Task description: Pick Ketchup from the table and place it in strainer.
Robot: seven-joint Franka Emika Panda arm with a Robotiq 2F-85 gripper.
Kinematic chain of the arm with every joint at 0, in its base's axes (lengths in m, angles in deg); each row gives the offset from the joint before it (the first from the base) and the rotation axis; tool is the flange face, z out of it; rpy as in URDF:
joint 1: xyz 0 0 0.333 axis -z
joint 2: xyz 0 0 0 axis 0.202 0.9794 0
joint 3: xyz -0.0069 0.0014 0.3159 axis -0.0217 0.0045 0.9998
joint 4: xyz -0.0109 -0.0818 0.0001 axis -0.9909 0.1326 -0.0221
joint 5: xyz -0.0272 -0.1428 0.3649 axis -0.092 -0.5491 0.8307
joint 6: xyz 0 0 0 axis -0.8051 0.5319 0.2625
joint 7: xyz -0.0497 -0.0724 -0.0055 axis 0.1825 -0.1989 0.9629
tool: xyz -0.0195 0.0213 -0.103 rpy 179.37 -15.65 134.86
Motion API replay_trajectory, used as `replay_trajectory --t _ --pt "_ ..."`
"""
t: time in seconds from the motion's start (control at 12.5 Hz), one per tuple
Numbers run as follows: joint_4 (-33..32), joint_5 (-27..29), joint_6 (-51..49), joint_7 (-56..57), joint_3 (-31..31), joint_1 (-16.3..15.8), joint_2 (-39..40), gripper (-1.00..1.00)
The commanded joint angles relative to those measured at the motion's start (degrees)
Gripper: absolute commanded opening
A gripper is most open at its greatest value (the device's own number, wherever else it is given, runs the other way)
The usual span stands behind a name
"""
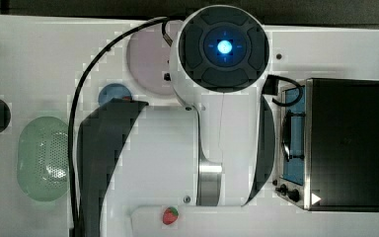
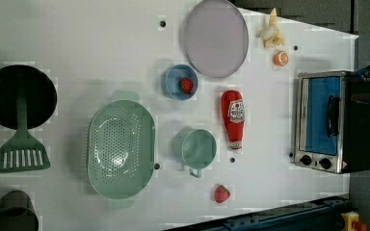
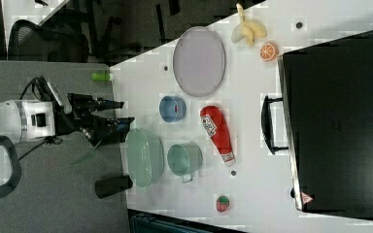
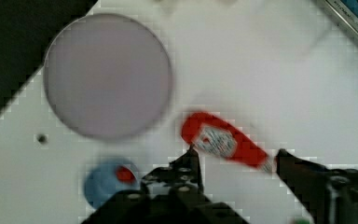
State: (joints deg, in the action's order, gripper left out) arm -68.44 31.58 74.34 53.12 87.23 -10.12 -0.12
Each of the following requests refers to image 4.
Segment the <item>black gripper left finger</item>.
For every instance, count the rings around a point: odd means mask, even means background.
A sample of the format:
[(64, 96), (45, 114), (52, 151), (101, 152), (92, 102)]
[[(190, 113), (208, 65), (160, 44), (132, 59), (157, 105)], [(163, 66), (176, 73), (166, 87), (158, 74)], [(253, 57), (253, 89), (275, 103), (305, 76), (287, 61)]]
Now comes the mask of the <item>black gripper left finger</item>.
[(172, 188), (183, 185), (204, 191), (199, 153), (193, 147), (168, 166), (155, 168), (141, 179), (141, 190), (151, 197), (168, 195)]

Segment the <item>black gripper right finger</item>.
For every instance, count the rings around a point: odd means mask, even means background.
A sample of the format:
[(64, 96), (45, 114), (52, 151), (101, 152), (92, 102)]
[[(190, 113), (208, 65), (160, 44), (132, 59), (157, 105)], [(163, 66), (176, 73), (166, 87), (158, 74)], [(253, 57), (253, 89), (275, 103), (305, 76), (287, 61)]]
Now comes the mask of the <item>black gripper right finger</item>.
[(281, 149), (276, 174), (312, 216), (314, 224), (358, 224), (358, 170), (329, 169)]

